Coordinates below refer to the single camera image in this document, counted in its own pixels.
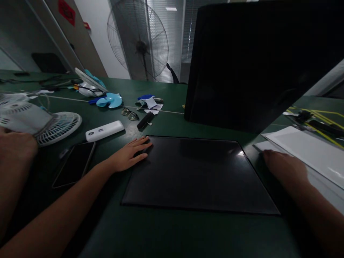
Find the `door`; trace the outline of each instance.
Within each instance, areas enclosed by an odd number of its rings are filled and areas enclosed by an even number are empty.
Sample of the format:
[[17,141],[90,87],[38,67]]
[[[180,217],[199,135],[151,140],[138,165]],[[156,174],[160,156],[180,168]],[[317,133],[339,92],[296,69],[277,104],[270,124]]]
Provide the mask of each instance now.
[[[65,2],[75,11],[74,25],[59,12],[59,1]],[[89,36],[89,31],[84,27],[74,0],[46,0],[46,3],[84,68],[95,76],[107,77],[108,75]]]

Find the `black tablet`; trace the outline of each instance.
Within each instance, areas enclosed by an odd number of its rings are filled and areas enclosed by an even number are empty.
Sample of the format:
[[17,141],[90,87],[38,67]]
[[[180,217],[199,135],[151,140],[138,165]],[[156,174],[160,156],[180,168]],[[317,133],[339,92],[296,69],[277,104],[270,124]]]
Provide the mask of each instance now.
[[122,205],[279,214],[237,142],[160,136],[150,141]]

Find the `small desk fan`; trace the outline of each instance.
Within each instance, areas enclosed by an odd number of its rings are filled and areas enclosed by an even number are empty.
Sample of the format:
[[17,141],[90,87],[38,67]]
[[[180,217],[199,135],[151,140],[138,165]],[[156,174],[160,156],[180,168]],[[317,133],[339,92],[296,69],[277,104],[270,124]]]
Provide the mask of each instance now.
[[81,116],[76,113],[51,114],[23,101],[9,103],[0,108],[0,126],[15,132],[32,134],[40,147],[66,138],[81,122]]

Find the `white paper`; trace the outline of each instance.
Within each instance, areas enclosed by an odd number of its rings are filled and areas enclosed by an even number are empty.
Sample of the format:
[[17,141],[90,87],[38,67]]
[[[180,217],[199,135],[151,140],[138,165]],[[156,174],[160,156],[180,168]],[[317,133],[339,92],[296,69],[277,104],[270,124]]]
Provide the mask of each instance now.
[[157,105],[156,105],[155,107],[153,107],[152,109],[161,110],[163,105],[164,105],[164,104],[157,104]]
[[54,91],[48,91],[48,90],[40,90],[36,92],[36,94],[51,94],[54,93]]
[[344,151],[293,127],[267,136],[293,156],[344,189]]
[[153,109],[145,109],[145,112],[146,112],[146,113],[153,113],[153,114],[155,114],[155,115],[157,115],[157,114],[159,113],[158,110],[153,110]]
[[[276,144],[269,141],[257,143],[254,144],[254,146],[261,151],[271,149],[273,151],[287,153],[280,146],[277,146]],[[337,210],[339,210],[344,215],[344,190],[328,180],[326,177],[316,172],[311,167],[307,165],[306,167],[308,171],[308,180],[311,185],[314,186],[325,197],[325,199],[327,199],[333,206],[337,208]]]

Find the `desk surface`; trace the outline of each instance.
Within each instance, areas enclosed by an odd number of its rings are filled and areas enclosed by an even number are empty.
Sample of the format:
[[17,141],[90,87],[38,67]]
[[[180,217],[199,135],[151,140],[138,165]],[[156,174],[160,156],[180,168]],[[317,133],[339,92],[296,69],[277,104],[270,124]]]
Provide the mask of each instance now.
[[[20,80],[41,80],[50,76],[32,73],[30,77],[21,77]],[[18,79],[8,71],[0,71],[0,78]],[[121,93],[124,105],[129,108],[134,107],[136,98],[143,94],[151,93],[165,100],[163,112],[154,117],[152,126],[144,129],[145,135],[238,141],[282,216],[120,206],[131,173],[129,170],[113,175],[104,186],[66,249],[66,256],[310,257],[317,254],[318,245],[304,218],[252,146],[264,141],[262,136],[185,121],[181,106],[186,99],[186,85],[111,78],[104,78],[103,81],[111,92]],[[2,92],[38,89],[37,83],[0,85]],[[91,167],[133,138],[143,135],[136,128],[138,121],[130,121],[121,115],[121,107],[108,109],[89,105],[86,102],[88,98],[71,90],[55,92],[49,99],[51,112],[76,112],[82,116],[83,122],[71,136],[40,149],[8,229],[7,240],[66,191],[51,189],[57,174],[58,154],[82,141],[86,131],[116,120],[120,120],[125,127],[125,132],[97,142]],[[326,120],[344,125],[342,100],[302,97],[295,105],[319,110]],[[145,115],[137,113],[140,118]],[[291,124],[290,120],[280,116],[264,132],[274,132]]]

